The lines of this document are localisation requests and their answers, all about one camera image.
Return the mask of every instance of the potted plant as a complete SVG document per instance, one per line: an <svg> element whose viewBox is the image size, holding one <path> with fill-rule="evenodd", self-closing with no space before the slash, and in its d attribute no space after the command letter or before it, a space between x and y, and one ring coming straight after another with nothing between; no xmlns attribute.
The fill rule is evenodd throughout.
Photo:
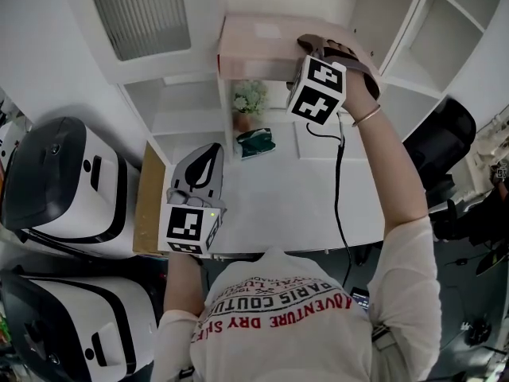
<svg viewBox="0 0 509 382"><path fill-rule="evenodd" d="M267 86L260 80L243 80L235 84L233 107L234 128L241 133L251 130L251 116L265 110Z"/></svg>

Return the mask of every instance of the pink box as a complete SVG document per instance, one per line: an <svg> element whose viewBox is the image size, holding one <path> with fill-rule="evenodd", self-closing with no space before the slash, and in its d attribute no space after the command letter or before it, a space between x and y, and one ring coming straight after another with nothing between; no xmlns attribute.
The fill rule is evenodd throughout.
<svg viewBox="0 0 509 382"><path fill-rule="evenodd" d="M316 34L346 45L381 84L371 58L353 34L340 25L267 15L226 16L219 48L220 77L225 80L293 80L297 60L305 55L297 44L302 34Z"/></svg>

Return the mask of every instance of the black cable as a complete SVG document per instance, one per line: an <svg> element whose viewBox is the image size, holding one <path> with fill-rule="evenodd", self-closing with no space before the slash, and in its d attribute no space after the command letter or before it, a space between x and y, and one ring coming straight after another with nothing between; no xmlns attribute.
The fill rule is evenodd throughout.
<svg viewBox="0 0 509 382"><path fill-rule="evenodd" d="M344 142L345 142L345 140L343 137L343 142L338 146L338 149L337 149L336 194L334 197L334 213L336 215L337 227L340 230L341 239L343 240L344 246L346 247L347 252L348 252L348 269L347 269L347 273L343 279L343 288L344 288L344 285L347 283L348 275L350 275L350 270L352 269L352 254L350 252L350 247L347 244L347 240L344 238L343 227L341 226L341 220L340 220L340 212L337 209L339 201L340 201L340 173L341 173L341 160L343 159L343 153L344 153Z"/></svg>
<svg viewBox="0 0 509 382"><path fill-rule="evenodd" d="M309 129L309 123L306 123L305 128L312 136L320 137L320 138L335 138L336 140L340 141L340 144L337 148L337 157L336 157L336 191L334 194L334 215L336 217L337 227L340 230L341 239L343 240L344 246L346 247L347 253L348 253L348 269L347 269L347 273L343 279L343 288L344 288L345 284L347 283L348 276L350 275L350 270L352 269L352 253L350 252L350 247L347 244L347 240L344 238L343 227L341 226L340 213L338 211L338 204L340 202L341 161L343 160L344 145L345 145L346 140L344 139L344 136L343 136L343 138L339 138L339 137L331 135L331 134L314 133Z"/></svg>
<svg viewBox="0 0 509 382"><path fill-rule="evenodd" d="M339 138L337 136L334 136L332 134L317 134L317 133L314 133L314 132L311 131L311 129L309 129L309 123L306 123L305 128L309 132L309 134L312 135L312 136L323 137L323 138L335 138L336 140L339 140L340 141L340 146L343 146L343 148L344 148L344 144L343 144L343 141L341 140L341 138Z"/></svg>
<svg viewBox="0 0 509 382"><path fill-rule="evenodd" d="M466 376L467 376L466 371L461 371L455 375L439 376L437 378L432 377L431 379L427 379L421 382L431 382L436 380L448 380L449 382L465 382Z"/></svg>
<svg viewBox="0 0 509 382"><path fill-rule="evenodd" d="M508 354L507 351L502 351L502 350L497 349L497 348L488 347L487 345L482 345L481 348L487 349L488 351L492 351L493 353L498 353L499 355L506 356Z"/></svg>
<svg viewBox="0 0 509 382"><path fill-rule="evenodd" d="M448 263L445 263L444 266L448 266L449 264L456 264L457 266L464 266L465 264L467 264L467 262L469 260L472 260L472 259L477 259L477 258L480 258L481 256L486 256L488 255L490 252L487 251L486 253L482 253L480 255L475 255L475 256L472 256L470 258L459 258L459 259L456 259L456 260L453 260L452 262L448 262Z"/></svg>
<svg viewBox="0 0 509 382"><path fill-rule="evenodd" d="M451 344L451 342L453 342L454 340L456 340L456 339L457 339L457 338L458 338L461 334L463 334L465 331L466 331L466 329L463 329L463 330L461 330L458 334L456 334L454 337L452 337L452 338L451 338L451 339L447 342L447 344L445 344L444 346L442 346L442 347L440 348L440 351L439 351L439 352L441 353L444 349L446 349L446 348L447 348L447 347Z"/></svg>

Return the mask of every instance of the bracelet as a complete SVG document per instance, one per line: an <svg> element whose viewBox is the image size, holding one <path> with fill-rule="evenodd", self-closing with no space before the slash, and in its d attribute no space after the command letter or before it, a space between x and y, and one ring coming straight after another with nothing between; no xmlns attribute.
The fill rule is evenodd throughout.
<svg viewBox="0 0 509 382"><path fill-rule="evenodd" d="M368 120L369 118L375 116L381 109L382 107L380 105L378 105L375 109L373 109L372 111L370 111L367 115L365 115L359 122L355 122L352 124L352 127L357 127L359 126L362 122L365 122L366 120Z"/></svg>

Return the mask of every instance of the white flowers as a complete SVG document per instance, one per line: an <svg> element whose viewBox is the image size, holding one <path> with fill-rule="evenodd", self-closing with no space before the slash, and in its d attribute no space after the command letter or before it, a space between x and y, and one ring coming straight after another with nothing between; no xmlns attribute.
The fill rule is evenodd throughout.
<svg viewBox="0 0 509 382"><path fill-rule="evenodd" d="M260 80L243 80L235 85L233 106L242 113L256 113L265 110L267 87Z"/></svg>

